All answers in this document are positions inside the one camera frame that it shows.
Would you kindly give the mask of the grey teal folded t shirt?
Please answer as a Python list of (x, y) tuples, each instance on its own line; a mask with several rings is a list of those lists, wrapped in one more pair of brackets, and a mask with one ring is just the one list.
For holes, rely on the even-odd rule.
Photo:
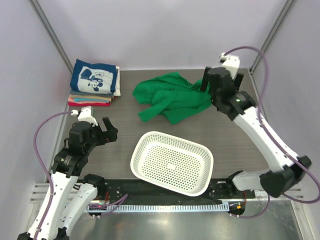
[(99, 94), (99, 93), (89, 93), (89, 92), (81, 92), (70, 89), (69, 93), (71, 95), (80, 95), (80, 96), (97, 96), (97, 97), (105, 97), (105, 98), (113, 98), (114, 95), (111, 94)]

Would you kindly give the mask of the white perforated plastic basket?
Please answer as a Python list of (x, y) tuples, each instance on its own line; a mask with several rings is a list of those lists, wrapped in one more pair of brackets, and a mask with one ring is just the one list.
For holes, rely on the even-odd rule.
[(145, 133), (130, 160), (138, 179), (189, 197), (207, 190), (213, 167), (207, 147), (159, 131)]

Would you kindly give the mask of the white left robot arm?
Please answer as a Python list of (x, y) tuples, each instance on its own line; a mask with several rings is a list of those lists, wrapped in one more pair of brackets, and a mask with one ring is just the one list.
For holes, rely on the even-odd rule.
[(102, 119), (106, 130), (99, 124), (85, 121), (75, 122), (64, 139), (63, 148), (54, 157), (49, 188), (42, 206), (28, 231), (18, 235), (19, 240), (68, 240), (75, 223), (87, 205), (101, 200), (106, 194), (105, 179), (88, 174), (77, 190), (76, 196), (67, 202), (71, 190), (77, 183), (89, 154), (95, 147), (115, 142), (118, 129), (108, 117)]

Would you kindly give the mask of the turquoise folded t shirt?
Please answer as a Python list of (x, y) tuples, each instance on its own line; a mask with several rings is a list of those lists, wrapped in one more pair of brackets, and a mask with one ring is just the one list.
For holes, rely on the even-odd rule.
[(97, 99), (94, 99), (94, 98), (73, 98), (72, 100), (75, 103), (78, 103), (78, 102), (97, 102), (98, 101)]

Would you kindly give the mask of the navy printed folded t shirt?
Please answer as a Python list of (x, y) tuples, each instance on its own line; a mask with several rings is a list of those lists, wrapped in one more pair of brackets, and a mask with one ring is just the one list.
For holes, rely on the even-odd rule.
[(119, 70), (115, 65), (105, 63), (88, 63), (77, 59), (70, 88), (76, 92), (90, 94), (113, 94)]

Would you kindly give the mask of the red folded t shirt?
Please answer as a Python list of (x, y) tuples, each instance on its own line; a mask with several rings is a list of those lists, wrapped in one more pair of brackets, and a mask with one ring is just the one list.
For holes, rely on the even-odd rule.
[(68, 106), (70, 107), (109, 107), (109, 102), (68, 102)]

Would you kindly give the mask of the green t shirt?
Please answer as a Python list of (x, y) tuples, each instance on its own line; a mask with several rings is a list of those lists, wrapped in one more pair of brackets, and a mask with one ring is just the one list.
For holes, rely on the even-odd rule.
[(208, 109), (211, 96), (201, 91), (202, 81), (190, 83), (178, 72), (170, 72), (139, 83), (132, 95), (139, 104), (149, 105), (138, 113), (143, 122), (156, 116), (164, 116), (172, 125), (176, 125), (191, 116)]

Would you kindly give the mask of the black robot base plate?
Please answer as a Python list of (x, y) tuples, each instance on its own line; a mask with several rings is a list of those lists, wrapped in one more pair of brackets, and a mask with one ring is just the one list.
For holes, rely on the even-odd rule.
[(223, 200), (251, 200), (256, 197), (252, 190), (230, 193), (222, 178), (212, 178), (204, 193), (187, 196), (138, 179), (107, 179), (106, 187), (98, 193), (97, 199), (111, 203), (127, 195), (125, 205), (137, 206), (195, 206), (219, 205)]

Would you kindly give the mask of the white folded t shirt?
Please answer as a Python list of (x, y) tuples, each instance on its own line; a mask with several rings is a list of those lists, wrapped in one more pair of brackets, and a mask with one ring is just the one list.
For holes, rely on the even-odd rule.
[(117, 78), (115, 83), (115, 92), (113, 93), (114, 97), (120, 97), (121, 96), (121, 89), (120, 89), (120, 67), (115, 67), (117, 70)]

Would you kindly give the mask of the left aluminium corner post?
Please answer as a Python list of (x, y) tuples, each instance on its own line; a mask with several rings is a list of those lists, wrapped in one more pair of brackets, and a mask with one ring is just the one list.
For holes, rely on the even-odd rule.
[(54, 47), (58, 51), (61, 59), (65, 63), (67, 69), (70, 71), (70, 73), (73, 72), (73, 65), (71, 64), (71, 61), (69, 57), (67, 56), (67, 53), (65, 52), (58, 36), (56, 35), (49, 19), (47, 18), (43, 8), (41, 7), (40, 3), (38, 0), (28, 0), (29, 4), (33, 8), (36, 16), (40, 20), (42, 26), (44, 27), (45, 31), (47, 32), (49, 38), (51, 39)]

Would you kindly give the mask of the aluminium corner post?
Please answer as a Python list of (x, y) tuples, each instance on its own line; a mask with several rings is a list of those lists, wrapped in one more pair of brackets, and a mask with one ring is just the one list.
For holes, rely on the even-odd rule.
[(269, 47), (271, 46), (273, 40), (275, 39), (276, 35), (278, 34), (281, 26), (285, 22), (286, 18), (288, 17), (289, 13), (291, 12), (292, 8), (294, 7), (296, 0), (286, 0), (284, 2), (283, 7), (281, 8), (275, 22), (273, 23), (266, 39), (264, 40), (260, 51), (265, 55)]
[(47, 18), (43, 8), (41, 7), (40, 3), (38, 0), (28, 0), (29, 4), (33, 8), (36, 16), (40, 20), (42, 26), (44, 27), (45, 31), (47, 32), (49, 38), (51, 39), (54, 47), (58, 51), (61, 59), (65, 63), (67, 69), (70, 71), (70, 73), (73, 72), (73, 65), (71, 64), (71, 61), (69, 57), (67, 56), (67, 53), (65, 52), (58, 36), (56, 35), (49, 19)]

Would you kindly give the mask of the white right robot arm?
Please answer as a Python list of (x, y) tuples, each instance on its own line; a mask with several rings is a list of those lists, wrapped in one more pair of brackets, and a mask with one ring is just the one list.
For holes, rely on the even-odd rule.
[(210, 95), (211, 103), (217, 111), (225, 114), (252, 140), (268, 164), (263, 171), (237, 171), (228, 177), (225, 192), (237, 198), (245, 190), (264, 190), (277, 198), (299, 183), (305, 170), (312, 165), (306, 155), (298, 156), (279, 138), (264, 119), (258, 119), (255, 100), (240, 90), (243, 74), (231, 77), (224, 67), (209, 67), (204, 70), (200, 90)]

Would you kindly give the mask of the right aluminium corner post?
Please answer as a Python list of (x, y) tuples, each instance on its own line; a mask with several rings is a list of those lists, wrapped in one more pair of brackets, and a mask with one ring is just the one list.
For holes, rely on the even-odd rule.
[(278, 34), (281, 26), (285, 22), (286, 18), (288, 17), (289, 13), (291, 12), (292, 8), (294, 7), (296, 0), (286, 0), (284, 2), (283, 7), (281, 8), (275, 22), (273, 23), (266, 39), (264, 40), (260, 51), (265, 55), (269, 47), (271, 46), (273, 40), (275, 39), (276, 35)]

